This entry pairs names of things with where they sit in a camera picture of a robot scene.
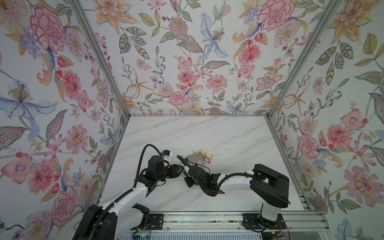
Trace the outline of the silver metal keyring with keys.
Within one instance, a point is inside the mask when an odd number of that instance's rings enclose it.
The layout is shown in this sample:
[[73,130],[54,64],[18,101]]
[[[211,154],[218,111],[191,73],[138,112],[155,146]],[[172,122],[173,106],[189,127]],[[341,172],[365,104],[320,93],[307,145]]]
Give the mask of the silver metal keyring with keys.
[[191,162],[191,163],[196,163],[196,164],[199,164],[199,165],[205,165],[205,157],[201,154],[201,153],[192,153],[192,154],[189,154],[187,156],[187,159]]

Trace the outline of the yellow plastic key tag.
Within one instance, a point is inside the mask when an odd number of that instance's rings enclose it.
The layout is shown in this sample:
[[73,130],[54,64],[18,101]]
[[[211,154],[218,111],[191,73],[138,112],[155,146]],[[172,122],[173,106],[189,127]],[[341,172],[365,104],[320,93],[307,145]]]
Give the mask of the yellow plastic key tag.
[[200,153],[201,153],[202,156],[204,156],[204,158],[207,158],[207,159],[212,159],[214,157],[213,155],[208,154],[204,150],[200,150]]

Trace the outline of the red plastic key tag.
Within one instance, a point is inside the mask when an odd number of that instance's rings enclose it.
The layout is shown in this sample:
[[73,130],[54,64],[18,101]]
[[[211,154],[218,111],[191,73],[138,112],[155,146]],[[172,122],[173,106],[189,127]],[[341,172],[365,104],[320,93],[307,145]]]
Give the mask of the red plastic key tag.
[[210,157],[207,157],[207,156],[204,156],[204,161],[207,163],[207,164],[210,164],[212,159]]

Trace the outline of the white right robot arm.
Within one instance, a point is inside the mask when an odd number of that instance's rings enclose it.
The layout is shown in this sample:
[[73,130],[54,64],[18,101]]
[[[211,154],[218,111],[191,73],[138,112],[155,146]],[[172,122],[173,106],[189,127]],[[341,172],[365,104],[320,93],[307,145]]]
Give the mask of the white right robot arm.
[[290,180],[287,176],[265,166],[256,164],[252,171],[229,175],[210,174],[200,165],[184,164],[186,183],[199,186],[210,197],[234,191],[252,191],[263,199],[262,223],[273,223],[278,219],[281,209],[286,209],[289,201]]

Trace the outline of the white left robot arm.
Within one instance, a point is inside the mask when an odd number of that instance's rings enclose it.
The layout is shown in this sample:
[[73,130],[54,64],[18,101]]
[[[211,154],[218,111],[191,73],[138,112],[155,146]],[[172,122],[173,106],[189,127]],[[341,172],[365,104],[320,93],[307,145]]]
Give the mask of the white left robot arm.
[[117,240],[129,230],[143,230],[149,224],[150,210],[139,202],[149,196],[158,182],[176,179],[184,171],[178,164],[169,164],[164,156],[153,156],[148,167],[139,172],[134,185],[112,201],[91,205],[84,213],[74,240]]

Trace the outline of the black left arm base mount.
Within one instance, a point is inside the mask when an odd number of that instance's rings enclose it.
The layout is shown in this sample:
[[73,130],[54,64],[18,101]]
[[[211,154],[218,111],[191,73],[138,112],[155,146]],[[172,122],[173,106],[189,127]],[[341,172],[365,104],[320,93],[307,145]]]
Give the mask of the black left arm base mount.
[[162,230],[164,224],[164,214],[147,214],[144,215],[141,223],[134,226],[132,231],[143,230]]

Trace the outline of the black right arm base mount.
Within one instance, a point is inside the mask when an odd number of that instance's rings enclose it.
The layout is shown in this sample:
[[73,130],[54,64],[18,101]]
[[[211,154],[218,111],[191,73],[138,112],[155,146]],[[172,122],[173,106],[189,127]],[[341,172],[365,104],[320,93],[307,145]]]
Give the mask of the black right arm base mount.
[[285,230],[287,228],[282,214],[278,214],[275,221],[266,220],[260,213],[242,214],[242,226],[246,230],[265,231],[265,230]]

